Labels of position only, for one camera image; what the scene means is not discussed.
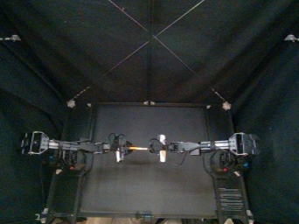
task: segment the black backdrop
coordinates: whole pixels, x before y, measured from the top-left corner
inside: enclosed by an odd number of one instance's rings
[[[116,3],[147,24],[145,1]],[[196,3],[160,2],[155,30],[159,32]],[[188,73],[182,62],[155,42],[152,99],[219,103],[207,84],[220,90],[232,102],[238,130],[256,133],[263,140],[262,154],[247,175],[256,220],[296,223],[299,45],[283,39],[290,33],[299,35],[298,1],[206,3],[162,36],[162,41],[200,78]],[[108,9],[103,14],[99,13],[101,4]],[[17,33],[23,42],[1,42],[0,45],[0,221],[24,223],[43,207],[41,159],[17,154],[19,136],[25,131],[43,130],[51,137],[60,138],[65,101],[143,44],[144,34],[140,34],[140,27],[125,26],[131,20],[116,15],[113,7],[100,1],[87,1],[85,5],[83,1],[76,4],[71,1],[1,1],[1,6],[1,37]],[[135,41],[127,45],[133,36]],[[99,82],[80,99],[148,100],[145,53],[145,49],[140,51],[121,70],[107,77],[105,85]]]

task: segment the black curtain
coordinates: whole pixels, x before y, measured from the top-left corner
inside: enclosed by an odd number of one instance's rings
[[[282,42],[235,103],[238,131],[256,133],[262,153],[247,174],[250,205],[262,223],[299,220],[299,44]]]
[[[1,37],[15,34],[0,32]],[[67,107],[25,44],[0,42],[0,52],[0,223],[32,224],[44,208],[51,171],[45,157],[21,154],[20,137],[40,130],[60,138]]]

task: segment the black fabric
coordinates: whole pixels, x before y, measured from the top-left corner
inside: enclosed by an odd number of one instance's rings
[[[284,38],[299,36],[299,3],[206,0],[187,13],[199,2],[0,2],[0,37],[23,40],[0,43],[1,219],[25,219],[41,206],[40,161],[15,156],[16,138],[32,130],[59,137],[65,101],[85,87],[77,101],[220,103],[214,88],[235,102],[238,130],[263,140],[247,176],[254,214],[296,223],[299,48]]]
[[[222,102],[211,88],[230,100],[299,15],[295,0],[207,0],[184,17],[199,1],[113,3],[119,8],[111,1],[91,0],[3,3],[68,99],[92,86],[77,100]]]
[[[13,33],[4,24],[1,35]],[[52,172],[43,165],[45,157],[21,154],[20,138],[35,130],[60,138],[67,110],[53,83],[37,75],[44,73],[25,44],[0,43],[0,52],[0,223],[32,224],[44,208]]]
[[[262,153],[247,175],[250,205],[262,223],[299,220],[298,61],[299,45],[282,43],[235,104],[238,130],[262,139]]]

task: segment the metal frame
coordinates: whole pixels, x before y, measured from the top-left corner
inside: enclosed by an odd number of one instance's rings
[[[170,107],[175,107],[178,106],[178,104],[168,104],[166,106],[170,106]],[[93,130],[93,114],[95,114],[95,109],[91,110],[91,115],[89,115],[89,136],[92,136],[92,130]],[[211,120],[214,119],[212,118],[212,115],[211,115],[211,110],[210,109],[204,109],[204,114],[206,114],[206,130],[207,130],[207,137],[208,139],[207,140],[211,140],[211,134],[212,134],[212,130],[211,130]],[[230,116],[230,113],[223,111],[223,117],[220,119],[228,119],[228,135],[231,133],[234,133],[234,129],[231,127],[234,127],[232,125],[232,121],[231,121],[231,116]],[[80,212],[80,199],[81,199],[81,187],[84,185],[84,176],[85,176],[85,173],[87,171],[83,170],[83,171],[79,171],[76,173],[73,172],[69,172],[69,173],[63,173],[63,174],[53,174],[53,177],[52,177],[52,182],[51,182],[51,194],[49,194],[49,198],[48,198],[48,203],[47,203],[47,207],[49,208],[49,213],[48,213],[48,219],[47,219],[47,223],[51,224],[55,217],[61,217],[64,219],[67,219],[69,221],[71,224],[75,224],[76,223],[76,218],[77,217],[136,217],[136,218],[144,218],[144,219],[148,219],[148,217],[152,217],[152,215],[150,213],[81,213]],[[76,190],[75,190],[75,199],[72,200],[72,211],[71,213],[60,213],[59,211],[53,211],[52,210],[52,202],[53,202],[53,195],[55,195],[55,192],[57,190],[57,187],[59,187],[59,183],[60,183],[60,179],[65,179],[65,178],[76,178],[77,179],[77,184],[76,184]],[[207,217],[191,217],[188,215],[180,215],[180,217],[178,217],[178,215],[163,215],[163,214],[158,214],[155,215],[156,218],[183,218],[183,219],[199,219],[199,218],[203,218],[203,219],[219,219],[219,223],[224,223],[227,218],[232,218],[232,219],[240,219],[244,223],[248,224],[248,214],[247,214],[247,211],[248,211],[248,200],[247,200],[247,194],[246,194],[246,187],[244,187],[244,181],[243,181],[243,178],[239,178],[238,179],[238,182],[236,184],[234,185],[234,189],[238,189],[236,191],[240,192],[242,194],[242,200],[243,200],[243,209],[240,212],[238,213],[224,213],[223,212],[223,206],[220,204],[220,194],[223,193],[219,188],[223,187],[223,185],[226,185],[226,181],[227,182],[231,182],[231,178],[226,177],[226,176],[218,176],[218,175],[214,175],[212,176],[212,182],[214,182],[214,192],[215,192],[215,199],[216,199],[216,205],[218,205],[218,211],[215,211],[215,216],[207,216]]]

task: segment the cable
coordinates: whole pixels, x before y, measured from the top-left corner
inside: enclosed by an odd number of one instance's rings
[[[103,77],[105,77],[137,52],[139,50],[141,50],[144,48],[144,46],[150,43],[150,41],[144,42],[127,56],[125,58],[116,63],[116,65],[107,71],[104,72],[97,79],[93,81],[93,83],[87,86],[76,95],[72,96],[72,98],[69,99],[71,101],[76,100],[84,92],[88,91],[88,89],[91,89],[92,87],[96,86],[96,84],[99,83],[99,81],[101,80]]]
[[[210,156],[210,161],[212,160],[212,158],[214,158],[214,156],[216,155],[216,152],[218,152],[218,151],[224,151],[226,153],[234,155],[234,153],[232,153],[231,151],[223,150],[220,147],[216,146],[216,150],[214,151],[214,154]],[[228,166],[230,166],[230,163],[231,163],[231,161],[228,161],[224,165],[222,165],[220,168],[228,167]]]
[[[125,12],[125,9],[121,8],[115,2],[112,2],[111,0],[108,0],[115,6],[116,8],[135,21],[135,23],[148,32],[148,30],[143,27],[143,25],[128,15],[128,13]]]
[[[154,38],[156,39],[156,41],[162,44],[162,46],[168,50],[168,52],[172,54],[172,56],[184,64],[184,66],[188,68],[188,70],[192,72],[192,74],[195,74],[199,78],[202,77],[192,69],[191,67],[187,65],[187,63],[183,61],[183,59],[175,54],[175,52],[171,50],[170,47],[167,47],[167,45],[164,44],[164,42],[156,37],[154,36]],[[224,101],[227,102],[226,98],[220,95],[220,93],[215,90],[215,88],[206,84],[207,87],[210,88],[210,90],[212,91],[212,93]]]
[[[152,138],[150,140],[150,152],[156,153],[155,147],[154,147],[154,143],[158,142],[162,145],[162,148],[164,147],[163,143],[160,142],[160,140],[158,138]]]
[[[187,151],[184,152],[183,158],[182,158],[182,162],[179,164],[174,164],[172,162],[170,162],[172,165],[183,165],[184,159],[187,157]]]
[[[166,30],[168,30],[168,28],[192,11],[192,10],[195,10],[195,8],[204,2],[206,0],[202,0],[199,3],[196,3],[188,10],[187,10],[187,12],[184,12],[183,13],[183,15],[179,17],[179,18],[176,18],[175,20],[174,20],[174,22],[171,23],[171,24],[168,24],[167,26],[166,26],[166,28],[155,35],[156,37],[160,35],[160,34],[163,34],[163,32],[166,31]]]
[[[203,168],[204,168],[204,171],[211,175],[211,172],[207,170],[207,166],[206,166],[206,155],[203,156],[202,161],[203,161]]]
[[[109,133],[108,137],[107,137],[107,140],[108,140],[108,143],[109,143],[109,146],[112,146],[113,142],[115,142],[115,139],[116,139],[116,133]]]

